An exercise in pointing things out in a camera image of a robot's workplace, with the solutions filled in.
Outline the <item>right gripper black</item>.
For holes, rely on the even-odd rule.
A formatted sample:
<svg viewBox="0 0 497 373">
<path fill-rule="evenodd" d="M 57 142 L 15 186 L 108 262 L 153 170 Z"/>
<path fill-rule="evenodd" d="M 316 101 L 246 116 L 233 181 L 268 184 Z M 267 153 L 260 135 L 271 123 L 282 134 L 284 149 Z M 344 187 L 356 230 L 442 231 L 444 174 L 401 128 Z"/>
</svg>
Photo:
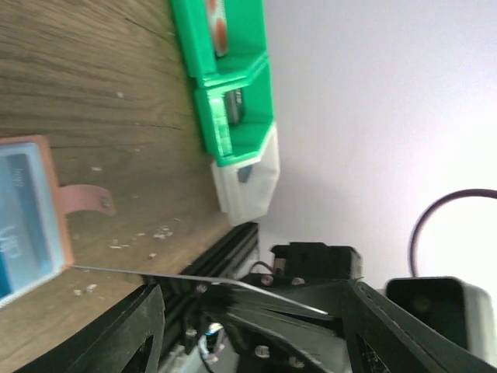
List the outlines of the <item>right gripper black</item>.
<svg viewBox="0 0 497 373">
<path fill-rule="evenodd" d="M 349 289 L 363 276 L 351 246 L 291 242 L 271 249 L 273 272 L 260 288 L 217 282 L 217 321 L 240 372 L 351 372 Z"/>
</svg>

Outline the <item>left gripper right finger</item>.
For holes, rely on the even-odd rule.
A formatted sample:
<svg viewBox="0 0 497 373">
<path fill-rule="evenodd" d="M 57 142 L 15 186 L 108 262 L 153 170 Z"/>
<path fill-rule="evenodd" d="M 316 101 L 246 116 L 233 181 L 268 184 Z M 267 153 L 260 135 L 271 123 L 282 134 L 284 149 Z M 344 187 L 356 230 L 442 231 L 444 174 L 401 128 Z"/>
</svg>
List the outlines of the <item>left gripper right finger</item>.
<svg viewBox="0 0 497 373">
<path fill-rule="evenodd" d="M 360 281 L 343 285 L 343 324 L 354 372 L 370 370 L 365 346 L 391 372 L 495 372 Z"/>
</svg>

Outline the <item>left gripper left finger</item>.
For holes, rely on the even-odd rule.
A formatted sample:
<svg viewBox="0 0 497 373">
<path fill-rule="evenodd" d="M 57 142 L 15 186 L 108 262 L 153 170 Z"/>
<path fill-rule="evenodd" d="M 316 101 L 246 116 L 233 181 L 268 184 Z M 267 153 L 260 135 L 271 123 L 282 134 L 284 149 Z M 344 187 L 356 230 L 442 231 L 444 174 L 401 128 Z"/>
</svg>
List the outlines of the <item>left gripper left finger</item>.
<svg viewBox="0 0 497 373">
<path fill-rule="evenodd" d="M 165 330 L 157 284 L 142 285 L 19 372 L 156 372 Z"/>
</svg>

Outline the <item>red white card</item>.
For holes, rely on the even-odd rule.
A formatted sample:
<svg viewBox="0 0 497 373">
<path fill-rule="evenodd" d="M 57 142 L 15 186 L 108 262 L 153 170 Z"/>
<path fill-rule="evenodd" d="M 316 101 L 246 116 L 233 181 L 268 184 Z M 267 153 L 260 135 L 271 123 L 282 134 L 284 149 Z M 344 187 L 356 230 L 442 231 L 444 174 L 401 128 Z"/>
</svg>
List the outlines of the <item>red white card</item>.
<svg viewBox="0 0 497 373">
<path fill-rule="evenodd" d="M 223 0 L 206 0 L 207 22 L 214 52 L 222 58 L 229 51 L 228 21 Z"/>
</svg>

